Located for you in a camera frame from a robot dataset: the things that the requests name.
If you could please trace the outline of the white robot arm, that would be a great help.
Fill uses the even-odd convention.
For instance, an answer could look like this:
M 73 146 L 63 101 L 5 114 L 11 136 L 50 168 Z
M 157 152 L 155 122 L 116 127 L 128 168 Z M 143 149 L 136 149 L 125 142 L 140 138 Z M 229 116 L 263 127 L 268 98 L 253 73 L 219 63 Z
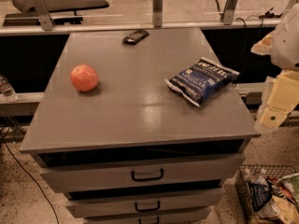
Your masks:
M 269 55 L 271 63 L 281 69 L 275 78 L 266 78 L 254 124 L 259 133 L 271 133 L 299 105 L 299 5 L 295 4 L 275 30 L 250 51 Z

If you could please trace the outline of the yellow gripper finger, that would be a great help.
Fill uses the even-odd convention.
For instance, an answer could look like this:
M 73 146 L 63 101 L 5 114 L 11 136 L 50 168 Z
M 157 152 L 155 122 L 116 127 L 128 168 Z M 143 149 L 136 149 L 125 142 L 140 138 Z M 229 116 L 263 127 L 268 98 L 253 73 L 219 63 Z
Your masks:
M 272 51 L 272 40 L 274 32 L 270 32 L 263 39 L 255 43 L 250 51 L 257 55 L 270 55 Z
M 267 77 L 254 128 L 257 132 L 275 131 L 299 105 L 299 72 L 282 70 L 276 77 Z

